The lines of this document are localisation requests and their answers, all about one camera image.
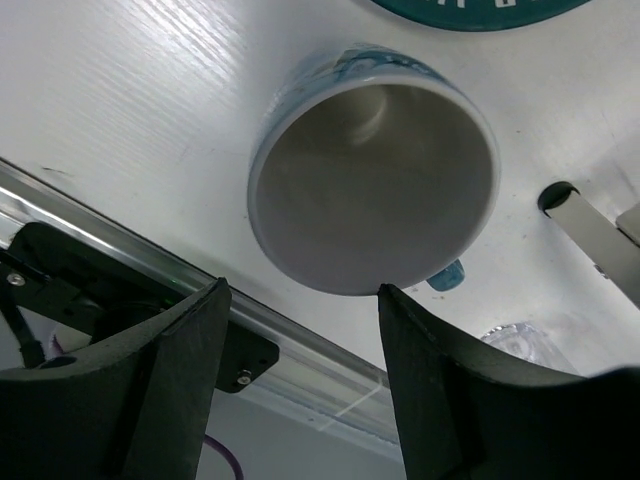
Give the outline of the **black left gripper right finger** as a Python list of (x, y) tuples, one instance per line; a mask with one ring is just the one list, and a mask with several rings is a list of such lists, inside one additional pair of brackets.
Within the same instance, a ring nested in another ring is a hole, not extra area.
[(639, 371), (579, 377), (498, 350), (391, 284), (378, 311), (410, 479), (635, 479)]

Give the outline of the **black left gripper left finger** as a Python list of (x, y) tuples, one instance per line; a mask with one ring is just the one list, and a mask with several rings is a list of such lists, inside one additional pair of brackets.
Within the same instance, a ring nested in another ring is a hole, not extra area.
[(1, 374), (5, 479), (192, 479), (231, 292), (218, 280), (116, 335)]

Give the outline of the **clear drinking glass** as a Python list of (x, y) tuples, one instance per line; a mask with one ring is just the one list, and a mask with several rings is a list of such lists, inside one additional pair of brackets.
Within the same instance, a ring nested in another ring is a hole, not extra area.
[(496, 326), (480, 339), (494, 348), (529, 363), (578, 375), (578, 371), (551, 338), (529, 323)]

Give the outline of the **blue white mug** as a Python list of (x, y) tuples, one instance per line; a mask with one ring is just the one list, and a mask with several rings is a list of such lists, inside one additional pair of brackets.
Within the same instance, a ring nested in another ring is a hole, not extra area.
[(290, 279), (368, 296), (454, 263), (494, 210), (500, 169), (485, 116), (437, 70), (379, 45), (326, 48), (269, 107), (248, 219)]

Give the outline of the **white plate green rim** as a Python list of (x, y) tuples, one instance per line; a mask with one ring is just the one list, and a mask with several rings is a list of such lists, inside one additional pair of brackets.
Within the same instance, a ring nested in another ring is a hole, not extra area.
[(374, 0), (415, 23), (455, 32), (496, 32), (536, 24), (588, 0)]

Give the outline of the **aluminium mounting rail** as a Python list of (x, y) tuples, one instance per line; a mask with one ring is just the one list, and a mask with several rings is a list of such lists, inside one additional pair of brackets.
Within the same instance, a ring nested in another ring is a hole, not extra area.
[(9, 162), (1, 256), (16, 302), (63, 325), (66, 344), (211, 305), (228, 321), (219, 390), (368, 449), (399, 451), (380, 369)]

